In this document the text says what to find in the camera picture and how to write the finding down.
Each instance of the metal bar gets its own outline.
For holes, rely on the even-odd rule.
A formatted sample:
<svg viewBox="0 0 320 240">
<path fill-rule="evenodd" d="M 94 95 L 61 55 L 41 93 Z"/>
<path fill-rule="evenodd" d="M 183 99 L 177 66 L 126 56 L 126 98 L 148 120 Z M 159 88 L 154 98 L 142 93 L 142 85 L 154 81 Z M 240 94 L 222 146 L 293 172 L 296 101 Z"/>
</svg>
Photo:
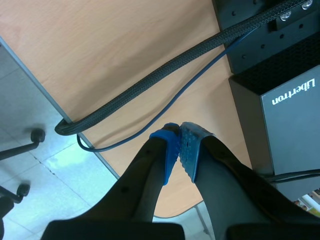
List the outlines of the metal bar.
<svg viewBox="0 0 320 240">
<path fill-rule="evenodd" d="M 18 196 L 9 190 L 5 189 L 4 187 L 0 186 L 0 196 L 3 197 L 9 197 L 13 200 L 14 203 L 19 204 L 21 203 L 22 199 L 24 198 L 23 196 Z"/>
<path fill-rule="evenodd" d="M 39 142 L 34 142 L 28 145 L 24 145 L 24 146 L 18 146 L 15 148 L 11 148 L 5 151 L 1 151 L 0 152 L 0 161 L 19 155 L 19 154 L 23 154 L 25 152 L 28 152 L 30 150 L 36 149 L 39 146 Z"/>
</svg>

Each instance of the gray floor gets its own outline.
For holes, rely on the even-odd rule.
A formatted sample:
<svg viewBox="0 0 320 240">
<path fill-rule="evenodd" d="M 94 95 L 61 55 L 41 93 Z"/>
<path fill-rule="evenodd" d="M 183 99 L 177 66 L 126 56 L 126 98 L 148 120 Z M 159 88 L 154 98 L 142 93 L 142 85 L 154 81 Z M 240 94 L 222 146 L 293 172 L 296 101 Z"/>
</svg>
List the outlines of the gray floor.
<svg viewBox="0 0 320 240">
<path fill-rule="evenodd" d="M 116 178 L 93 153 L 78 147 L 75 136 L 55 133 L 61 115 L 2 46 L 0 102 L 0 151 L 30 143 L 32 128 L 46 132 L 45 142 L 37 149 L 0 161 L 1 186 L 16 192 L 22 182 L 31 185 L 29 195 L 3 220 L 4 240 L 39 240 L 50 221 L 85 212 L 104 196 Z M 213 239 L 204 203 L 198 205 L 198 210 L 200 215 L 192 208 L 174 218 L 155 217 L 154 222 L 181 224 L 188 240 Z"/>
</svg>

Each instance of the chair wheel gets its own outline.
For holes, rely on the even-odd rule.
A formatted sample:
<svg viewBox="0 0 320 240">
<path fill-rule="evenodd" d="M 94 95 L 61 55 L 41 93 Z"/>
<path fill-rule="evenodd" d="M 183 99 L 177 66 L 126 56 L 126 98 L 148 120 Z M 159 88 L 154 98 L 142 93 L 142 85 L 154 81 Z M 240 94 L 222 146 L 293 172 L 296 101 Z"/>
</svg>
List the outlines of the chair wheel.
<svg viewBox="0 0 320 240">
<path fill-rule="evenodd" d="M 18 196 L 26 197 L 29 194 L 30 185 L 22 183 L 19 185 L 18 189 L 16 190 L 16 194 Z"/>
<path fill-rule="evenodd" d="M 33 129 L 31 132 L 31 141 L 33 143 L 43 143 L 46 138 L 46 133 L 41 128 Z"/>
</svg>

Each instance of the desk surface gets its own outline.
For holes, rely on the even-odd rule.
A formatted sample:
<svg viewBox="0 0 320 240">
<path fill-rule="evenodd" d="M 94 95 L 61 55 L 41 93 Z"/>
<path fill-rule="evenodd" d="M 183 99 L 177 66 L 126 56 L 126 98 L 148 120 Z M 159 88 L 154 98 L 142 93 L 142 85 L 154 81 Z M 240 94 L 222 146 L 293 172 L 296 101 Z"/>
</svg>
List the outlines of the desk surface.
<svg viewBox="0 0 320 240">
<path fill-rule="evenodd" d="M 218 31 L 211 0 L 3 0 L 0 7 L 1 37 L 73 121 Z M 222 49 L 172 73 L 84 135 L 104 147 L 135 133 Z M 230 75 L 225 57 L 146 133 L 101 155 L 121 175 L 150 133 L 165 123 L 194 122 L 250 166 Z M 176 216 L 201 200 L 178 163 L 155 214 Z"/>
</svg>

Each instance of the office chair leg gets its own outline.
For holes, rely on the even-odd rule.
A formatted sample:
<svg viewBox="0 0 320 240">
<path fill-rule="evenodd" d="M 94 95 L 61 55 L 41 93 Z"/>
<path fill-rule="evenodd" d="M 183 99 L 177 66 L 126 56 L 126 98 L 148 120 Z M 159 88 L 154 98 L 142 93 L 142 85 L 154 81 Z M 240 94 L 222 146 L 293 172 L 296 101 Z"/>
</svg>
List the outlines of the office chair leg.
<svg viewBox="0 0 320 240">
<path fill-rule="evenodd" d="M 31 141 L 32 141 L 31 144 L 27 144 L 24 146 L 19 146 L 19 147 L 5 150 L 5 151 L 1 151 L 0 152 L 0 161 L 7 159 L 7 158 L 10 158 L 10 157 L 13 157 L 13 156 L 16 156 L 16 155 L 19 155 L 19 154 L 23 154 L 23 153 L 28 152 L 33 149 L 36 149 L 39 146 L 39 143 L 42 143 L 45 140 L 45 137 L 46 137 L 46 133 L 44 130 L 39 129 L 39 128 L 32 130 L 31 136 L 30 136 Z"/>
<path fill-rule="evenodd" d="M 30 185 L 21 183 L 16 191 L 16 194 L 12 193 L 11 191 L 5 189 L 4 187 L 0 186 L 0 196 L 6 196 L 13 200 L 14 203 L 19 204 L 29 194 Z"/>
</svg>

